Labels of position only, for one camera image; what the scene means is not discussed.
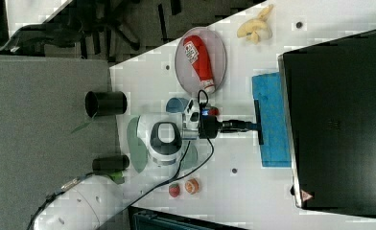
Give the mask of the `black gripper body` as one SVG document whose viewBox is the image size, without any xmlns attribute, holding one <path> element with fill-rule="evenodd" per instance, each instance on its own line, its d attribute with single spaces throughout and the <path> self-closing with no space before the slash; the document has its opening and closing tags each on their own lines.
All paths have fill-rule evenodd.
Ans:
<svg viewBox="0 0 376 230">
<path fill-rule="evenodd" d="M 200 139 L 215 139 L 222 123 L 215 116 L 202 116 L 199 125 Z"/>
</svg>

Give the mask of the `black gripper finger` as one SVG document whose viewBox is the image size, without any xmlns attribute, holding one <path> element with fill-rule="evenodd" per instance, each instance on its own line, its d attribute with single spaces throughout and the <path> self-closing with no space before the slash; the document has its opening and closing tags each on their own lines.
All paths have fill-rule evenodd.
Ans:
<svg viewBox="0 0 376 230">
<path fill-rule="evenodd" d="M 222 133 L 235 133 L 256 131 L 257 125 L 252 122 L 245 122 L 241 120 L 228 120 L 222 122 Z"/>
</svg>

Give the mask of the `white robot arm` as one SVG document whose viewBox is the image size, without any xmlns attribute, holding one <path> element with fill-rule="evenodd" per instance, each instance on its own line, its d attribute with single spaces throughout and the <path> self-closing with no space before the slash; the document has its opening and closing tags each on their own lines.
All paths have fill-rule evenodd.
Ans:
<svg viewBox="0 0 376 230">
<path fill-rule="evenodd" d="M 205 115 L 205 108 L 205 103 L 192 99 L 181 112 L 140 115 L 136 139 L 148 159 L 144 170 L 122 184 L 104 172 L 68 182 L 47 198 L 29 228 L 97 230 L 151 191 L 177 180 L 192 141 L 211 141 L 220 133 L 262 130 L 253 122 L 220 122 L 215 116 Z"/>
</svg>

